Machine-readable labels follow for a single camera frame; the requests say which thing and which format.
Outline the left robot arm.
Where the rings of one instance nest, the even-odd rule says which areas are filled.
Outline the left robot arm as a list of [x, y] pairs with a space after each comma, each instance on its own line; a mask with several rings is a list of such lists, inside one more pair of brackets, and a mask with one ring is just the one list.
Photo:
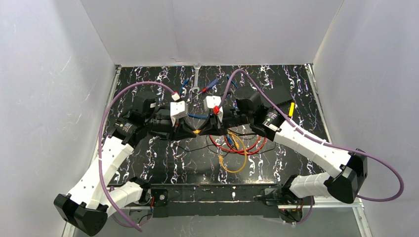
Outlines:
[[166, 140], [194, 138], [196, 134], [185, 122], [188, 107], [176, 101], [157, 106], [157, 97], [146, 91], [112, 125], [97, 157], [80, 181], [67, 194], [58, 194], [54, 206], [61, 217], [92, 237], [105, 226], [116, 209], [132, 203], [148, 205], [153, 200], [148, 181], [134, 177], [112, 191], [107, 189], [117, 169], [148, 134]]

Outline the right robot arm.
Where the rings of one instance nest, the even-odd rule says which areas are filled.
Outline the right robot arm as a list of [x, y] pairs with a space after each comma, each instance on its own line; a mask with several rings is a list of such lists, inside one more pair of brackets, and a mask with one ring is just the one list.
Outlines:
[[353, 203], [368, 175], [367, 158], [362, 151], [345, 151], [299, 127], [283, 114], [281, 105], [290, 105], [292, 98], [274, 104], [267, 96], [243, 87], [236, 91], [237, 107], [225, 110], [220, 96], [206, 96], [204, 108], [209, 118], [199, 128], [201, 135], [224, 135], [231, 127], [248, 124], [257, 135], [293, 149], [319, 165], [324, 172], [291, 176], [280, 191], [289, 199], [309, 196], [333, 197]]

